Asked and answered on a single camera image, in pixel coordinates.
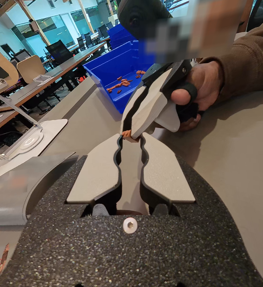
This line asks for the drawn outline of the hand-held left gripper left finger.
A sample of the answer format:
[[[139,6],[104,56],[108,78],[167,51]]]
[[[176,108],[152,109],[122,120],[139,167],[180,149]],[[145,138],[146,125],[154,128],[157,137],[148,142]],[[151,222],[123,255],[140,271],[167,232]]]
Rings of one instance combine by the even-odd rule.
[[[121,150],[120,134],[92,149],[67,197],[67,203],[116,205],[122,196]]]

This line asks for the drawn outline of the blue plastic bin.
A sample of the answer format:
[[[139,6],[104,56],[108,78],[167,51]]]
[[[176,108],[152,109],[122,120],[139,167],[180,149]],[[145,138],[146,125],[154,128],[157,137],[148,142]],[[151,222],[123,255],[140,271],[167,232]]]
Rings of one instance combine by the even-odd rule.
[[[110,88],[118,83],[117,78],[123,77],[131,79],[138,70],[147,70],[152,63],[143,63],[138,55],[138,41],[129,41],[112,51],[97,57],[96,59],[84,65],[92,80],[100,92],[107,97],[117,111],[122,114],[126,104],[137,88],[141,79],[135,79],[129,87],[121,87],[114,89],[112,93],[108,93],[106,88]]]

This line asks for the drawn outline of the person's right forearm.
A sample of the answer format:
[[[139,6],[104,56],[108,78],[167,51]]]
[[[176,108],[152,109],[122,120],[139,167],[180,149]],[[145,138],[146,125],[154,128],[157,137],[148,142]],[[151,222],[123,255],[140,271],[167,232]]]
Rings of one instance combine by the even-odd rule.
[[[223,86],[216,103],[263,90],[263,24],[234,41],[229,53],[204,58],[216,61],[223,71]]]

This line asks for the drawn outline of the heap of orange bricks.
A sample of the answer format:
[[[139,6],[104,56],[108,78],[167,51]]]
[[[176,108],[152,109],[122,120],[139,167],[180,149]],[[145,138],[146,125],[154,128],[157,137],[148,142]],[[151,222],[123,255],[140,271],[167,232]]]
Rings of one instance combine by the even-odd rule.
[[[138,70],[135,75],[133,76],[133,78],[128,79],[128,78],[123,78],[122,76],[117,78],[118,83],[116,83],[114,86],[110,87],[110,88],[106,88],[108,93],[112,93],[112,91],[114,89],[119,89],[118,90],[118,94],[122,91],[120,88],[123,87],[129,87],[131,85],[131,82],[134,81],[135,79],[139,79],[141,78],[144,74],[146,73],[146,71],[144,70]]]

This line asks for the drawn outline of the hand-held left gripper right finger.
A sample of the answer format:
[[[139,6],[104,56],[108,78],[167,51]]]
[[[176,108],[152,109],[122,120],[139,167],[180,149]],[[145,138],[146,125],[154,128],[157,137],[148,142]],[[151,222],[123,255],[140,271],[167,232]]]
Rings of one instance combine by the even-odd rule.
[[[140,137],[140,146],[142,200],[149,206],[194,203],[195,197],[175,153],[146,132]]]

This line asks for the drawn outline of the beige office chair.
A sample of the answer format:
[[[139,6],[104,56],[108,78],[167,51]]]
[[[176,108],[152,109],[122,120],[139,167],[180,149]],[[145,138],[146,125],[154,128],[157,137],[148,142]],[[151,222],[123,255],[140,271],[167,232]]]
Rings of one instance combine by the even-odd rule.
[[[33,79],[39,75],[46,74],[46,70],[41,62],[41,59],[37,55],[33,55],[22,60],[21,62],[17,63],[16,67],[27,84],[31,84]]]

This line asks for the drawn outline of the brown brick assembly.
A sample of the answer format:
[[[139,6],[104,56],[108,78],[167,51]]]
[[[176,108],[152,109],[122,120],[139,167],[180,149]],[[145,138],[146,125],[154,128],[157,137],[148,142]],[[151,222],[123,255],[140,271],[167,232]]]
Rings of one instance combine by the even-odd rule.
[[[140,138],[133,139],[131,137],[131,130],[123,131],[121,135],[124,140],[127,140],[131,143],[138,143],[140,140]]]

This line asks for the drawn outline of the grey desk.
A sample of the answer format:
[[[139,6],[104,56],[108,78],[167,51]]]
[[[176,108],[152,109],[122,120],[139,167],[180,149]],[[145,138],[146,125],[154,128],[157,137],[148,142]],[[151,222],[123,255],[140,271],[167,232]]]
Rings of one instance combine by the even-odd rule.
[[[187,132],[151,135],[176,155],[195,197],[146,215],[140,143],[122,140],[116,216],[67,203],[87,154],[121,131],[89,77],[45,119],[68,119],[42,156],[77,161],[33,209],[0,286],[263,286],[263,91],[209,108]]]

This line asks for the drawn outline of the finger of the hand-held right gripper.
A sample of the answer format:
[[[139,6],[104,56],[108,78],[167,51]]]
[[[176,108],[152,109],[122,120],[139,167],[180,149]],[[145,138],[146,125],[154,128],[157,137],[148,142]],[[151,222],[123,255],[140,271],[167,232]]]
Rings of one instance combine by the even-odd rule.
[[[167,100],[165,95],[160,92],[160,88],[171,70],[164,72],[151,84],[147,96],[133,115],[131,125],[131,137],[133,139],[137,139],[153,122],[171,132],[179,130],[180,120],[176,111],[176,104]]]
[[[139,88],[136,88],[136,89],[133,91],[133,93],[132,93],[132,95],[131,95],[131,97],[130,97],[130,99],[129,99],[129,101],[128,101],[128,103],[127,103],[125,109],[124,109],[123,115],[122,115],[122,120],[121,120],[121,134],[122,134],[122,132],[131,129],[131,128],[128,129],[128,128],[124,128],[124,127],[123,127],[123,126],[124,126],[124,121],[125,121],[126,119],[128,119],[128,116],[127,116],[128,113],[131,111],[131,109],[133,108],[133,106],[134,106],[136,100],[140,97],[140,95],[144,92],[145,89],[146,89],[145,86],[141,86],[141,87],[139,87]]]

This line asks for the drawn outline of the wooden office table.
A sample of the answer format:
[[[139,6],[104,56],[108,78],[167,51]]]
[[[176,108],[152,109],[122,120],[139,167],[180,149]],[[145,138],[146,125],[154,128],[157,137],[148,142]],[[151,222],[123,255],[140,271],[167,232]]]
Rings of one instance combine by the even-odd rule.
[[[55,82],[58,78],[62,77],[69,71],[73,70],[76,66],[78,66],[80,63],[82,63],[85,59],[87,59],[91,54],[93,54],[95,51],[99,50],[101,47],[103,47],[108,40],[101,41],[100,44],[95,45],[89,49],[86,49],[82,52],[79,52],[76,56],[72,56],[71,59],[68,59],[63,64],[59,65],[55,69],[51,70],[47,73],[48,76],[51,76],[52,78],[42,86],[38,86],[36,82],[33,82],[31,84],[28,84],[24,88],[20,89],[19,91],[15,92],[11,97],[4,98],[8,99],[8,103],[13,103],[15,106],[19,107],[23,105],[25,102],[27,102],[29,99],[37,95],[40,91],[45,89],[47,86],[49,86],[51,83]],[[9,108],[7,104],[4,105],[4,107],[0,107],[0,112],[7,112],[9,110],[12,110],[12,108]],[[5,125],[8,121],[10,121],[13,117],[15,117],[18,113],[16,111],[12,111],[9,115],[2,115],[0,117],[0,128]]]

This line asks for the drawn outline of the stack of blue bins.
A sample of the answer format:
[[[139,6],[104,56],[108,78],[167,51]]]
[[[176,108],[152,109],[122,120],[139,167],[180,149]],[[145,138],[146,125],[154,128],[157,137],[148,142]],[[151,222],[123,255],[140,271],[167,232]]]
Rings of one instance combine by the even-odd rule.
[[[107,31],[112,49],[115,49],[129,41],[136,41],[120,23]]]

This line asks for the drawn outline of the brick instruction booklet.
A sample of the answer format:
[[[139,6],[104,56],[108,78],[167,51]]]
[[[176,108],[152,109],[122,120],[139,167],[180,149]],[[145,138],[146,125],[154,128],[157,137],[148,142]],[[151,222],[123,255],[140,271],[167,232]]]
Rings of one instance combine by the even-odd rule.
[[[0,176],[0,274],[33,209],[78,157],[76,153],[32,157]]]

